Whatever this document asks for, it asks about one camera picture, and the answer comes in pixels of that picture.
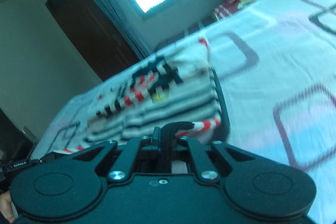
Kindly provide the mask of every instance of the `screw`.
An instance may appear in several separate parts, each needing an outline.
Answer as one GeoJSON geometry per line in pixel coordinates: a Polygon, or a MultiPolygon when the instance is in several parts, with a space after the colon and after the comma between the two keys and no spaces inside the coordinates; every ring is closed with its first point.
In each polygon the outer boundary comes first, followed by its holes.
{"type": "Polygon", "coordinates": [[[167,184],[167,183],[168,183],[168,180],[166,180],[166,179],[160,179],[160,180],[159,180],[159,183],[160,183],[160,184],[167,184]]]}
{"type": "Polygon", "coordinates": [[[207,180],[214,180],[218,177],[218,173],[215,171],[207,170],[201,173],[201,177],[207,180]]]}
{"type": "Polygon", "coordinates": [[[111,180],[122,180],[126,177],[126,174],[122,171],[113,171],[109,173],[109,179],[111,180]]]}

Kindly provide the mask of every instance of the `geometric pattern bed sheet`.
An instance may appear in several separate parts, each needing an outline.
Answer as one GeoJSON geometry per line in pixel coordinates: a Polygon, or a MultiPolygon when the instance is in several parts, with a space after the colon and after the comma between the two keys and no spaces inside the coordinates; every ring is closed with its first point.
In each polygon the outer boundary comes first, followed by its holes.
{"type": "MultiPolygon", "coordinates": [[[[230,120],[228,143],[307,172],[317,186],[309,216],[319,224],[336,220],[335,7],[336,0],[260,0],[158,52],[207,38],[230,120]]],[[[102,85],[122,83],[133,70],[102,85]]],[[[82,137],[98,88],[64,106],[33,157],[82,137]]]]}

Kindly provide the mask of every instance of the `bed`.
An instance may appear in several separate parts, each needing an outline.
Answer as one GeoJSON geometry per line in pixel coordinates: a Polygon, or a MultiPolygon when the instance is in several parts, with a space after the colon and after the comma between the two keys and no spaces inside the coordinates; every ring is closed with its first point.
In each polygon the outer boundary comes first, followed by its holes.
{"type": "MultiPolygon", "coordinates": [[[[200,37],[210,44],[224,95],[227,142],[307,172],[317,186],[309,216],[318,224],[334,223],[336,0],[260,0],[156,55],[200,37]]],[[[70,100],[32,157],[75,147],[97,90],[121,83],[137,66],[70,100]]]]}

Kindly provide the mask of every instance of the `black robotic device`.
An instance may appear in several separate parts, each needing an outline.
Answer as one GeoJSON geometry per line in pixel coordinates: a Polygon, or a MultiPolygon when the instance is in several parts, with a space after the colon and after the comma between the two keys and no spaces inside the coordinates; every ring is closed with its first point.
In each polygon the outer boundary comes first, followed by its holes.
{"type": "Polygon", "coordinates": [[[15,223],[313,223],[307,174],[220,141],[175,139],[176,131],[35,161],[10,186],[15,223]],[[188,173],[171,174],[173,160],[188,173]]]}

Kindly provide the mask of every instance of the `white bed sheet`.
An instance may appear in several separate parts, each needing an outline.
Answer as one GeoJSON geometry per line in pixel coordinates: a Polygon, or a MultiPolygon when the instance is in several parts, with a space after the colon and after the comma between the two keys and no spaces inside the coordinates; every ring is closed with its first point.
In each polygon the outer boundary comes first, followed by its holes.
{"type": "MultiPolygon", "coordinates": [[[[309,216],[319,224],[336,220],[336,35],[324,28],[335,25],[335,5],[261,0],[157,53],[208,39],[231,124],[228,143],[306,171],[318,191],[309,216]]],[[[123,82],[139,65],[73,98],[33,157],[75,147],[97,89],[123,82]]]]}

